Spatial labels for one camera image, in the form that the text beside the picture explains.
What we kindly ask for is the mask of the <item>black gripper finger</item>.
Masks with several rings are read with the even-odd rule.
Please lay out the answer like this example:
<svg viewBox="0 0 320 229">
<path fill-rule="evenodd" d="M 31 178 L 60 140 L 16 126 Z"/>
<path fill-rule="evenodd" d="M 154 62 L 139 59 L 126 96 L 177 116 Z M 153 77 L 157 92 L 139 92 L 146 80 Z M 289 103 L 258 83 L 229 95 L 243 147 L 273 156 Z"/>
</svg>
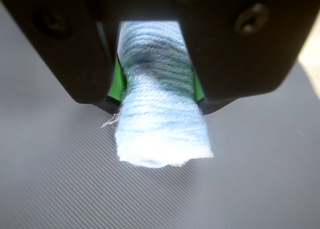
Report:
<svg viewBox="0 0 320 229">
<path fill-rule="evenodd" d="M 305 43 L 320 0 L 178 0 L 180 26 L 208 115 L 277 89 Z"/>
<path fill-rule="evenodd" d="M 106 0 L 1 0 L 56 79 L 79 104 L 115 113 L 109 92 L 116 75 L 119 23 Z"/>
</svg>

